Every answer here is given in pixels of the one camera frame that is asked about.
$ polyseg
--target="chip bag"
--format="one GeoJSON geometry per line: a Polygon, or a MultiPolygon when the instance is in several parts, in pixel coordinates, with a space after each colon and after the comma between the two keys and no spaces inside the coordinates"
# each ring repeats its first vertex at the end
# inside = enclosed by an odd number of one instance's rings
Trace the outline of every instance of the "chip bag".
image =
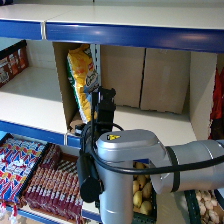
{"type": "Polygon", "coordinates": [[[88,123],[91,120],[90,93],[99,86],[89,44],[82,44],[78,49],[69,50],[67,70],[80,116],[83,123],[88,123]]]}

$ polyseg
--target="brown cardboard box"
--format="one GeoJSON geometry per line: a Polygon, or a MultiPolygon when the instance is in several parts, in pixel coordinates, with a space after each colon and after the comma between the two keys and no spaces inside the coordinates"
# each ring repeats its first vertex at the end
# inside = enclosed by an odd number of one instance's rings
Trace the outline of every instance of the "brown cardboard box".
{"type": "Polygon", "coordinates": [[[190,52],[147,49],[141,109],[180,114],[189,76],[190,52]]]}
{"type": "Polygon", "coordinates": [[[144,48],[101,46],[101,83],[116,90],[115,103],[139,107],[144,48]]]}

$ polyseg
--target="store shelf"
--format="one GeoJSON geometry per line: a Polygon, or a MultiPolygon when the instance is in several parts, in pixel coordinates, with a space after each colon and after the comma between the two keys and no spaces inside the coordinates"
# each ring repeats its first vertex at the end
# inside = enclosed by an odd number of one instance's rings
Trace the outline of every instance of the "store shelf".
{"type": "Polygon", "coordinates": [[[41,40],[44,22],[69,11],[68,6],[15,4],[0,7],[0,37],[41,40]]]}
{"type": "Polygon", "coordinates": [[[93,3],[46,22],[52,41],[224,52],[224,4],[93,3]]]}
{"type": "MultiPolygon", "coordinates": [[[[152,131],[165,146],[196,141],[187,111],[184,111],[183,114],[174,114],[117,106],[114,123],[120,125],[124,130],[145,129],[152,131]]],[[[67,135],[68,146],[80,147],[79,140],[79,137],[72,134],[67,135]]]]}
{"type": "Polygon", "coordinates": [[[64,145],[57,72],[28,67],[0,89],[0,130],[64,145]]]}
{"type": "Polygon", "coordinates": [[[24,206],[21,209],[17,210],[17,213],[23,217],[33,219],[35,221],[38,221],[40,223],[45,223],[45,224],[60,224],[63,222],[63,224],[71,224],[71,222],[62,220],[60,218],[50,216],[44,213],[40,213],[37,211],[34,211],[30,209],[28,205],[24,206]]]}

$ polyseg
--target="yellow warning label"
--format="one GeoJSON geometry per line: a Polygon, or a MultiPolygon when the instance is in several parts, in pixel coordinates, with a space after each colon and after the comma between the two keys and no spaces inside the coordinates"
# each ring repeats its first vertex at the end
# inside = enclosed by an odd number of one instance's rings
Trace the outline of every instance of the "yellow warning label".
{"type": "Polygon", "coordinates": [[[119,135],[107,135],[107,140],[114,140],[114,139],[117,139],[117,138],[120,138],[121,136],[119,135]]]}

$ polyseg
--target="blue shelf edge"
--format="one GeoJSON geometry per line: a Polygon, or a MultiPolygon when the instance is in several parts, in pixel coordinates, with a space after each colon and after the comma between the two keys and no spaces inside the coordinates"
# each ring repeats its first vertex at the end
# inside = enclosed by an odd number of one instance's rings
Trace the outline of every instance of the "blue shelf edge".
{"type": "Polygon", "coordinates": [[[95,214],[86,210],[82,210],[82,217],[86,219],[91,219],[96,222],[102,223],[101,217],[99,214],[95,214]]]}
{"type": "Polygon", "coordinates": [[[0,19],[0,37],[42,40],[41,23],[0,19]]]}
{"type": "MultiPolygon", "coordinates": [[[[9,211],[9,212],[12,212],[12,207],[6,206],[6,210],[9,211]]],[[[17,214],[21,215],[23,217],[26,217],[28,219],[35,220],[35,221],[40,222],[40,223],[60,224],[59,222],[51,221],[49,219],[43,218],[41,216],[38,216],[38,215],[35,215],[35,214],[32,214],[32,213],[26,212],[26,211],[23,211],[23,210],[20,210],[20,209],[17,209],[17,214]]]]}
{"type": "Polygon", "coordinates": [[[71,135],[67,135],[67,146],[71,146],[71,147],[80,149],[80,147],[81,147],[80,146],[80,138],[71,136],[71,135]]]}
{"type": "Polygon", "coordinates": [[[23,135],[58,145],[64,145],[64,134],[13,124],[5,121],[0,121],[0,130],[11,134],[23,135]]]}
{"type": "Polygon", "coordinates": [[[46,23],[50,41],[224,53],[224,30],[46,23]]]}

